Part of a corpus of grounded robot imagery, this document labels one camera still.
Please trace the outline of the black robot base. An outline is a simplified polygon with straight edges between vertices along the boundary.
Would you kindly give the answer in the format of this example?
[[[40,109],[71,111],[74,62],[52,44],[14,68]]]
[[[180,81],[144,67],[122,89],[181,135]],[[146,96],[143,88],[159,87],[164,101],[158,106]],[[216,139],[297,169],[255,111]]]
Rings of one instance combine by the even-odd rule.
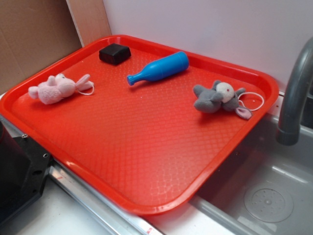
[[[1,225],[42,196],[51,161],[51,154],[31,137],[12,137],[0,125]]]

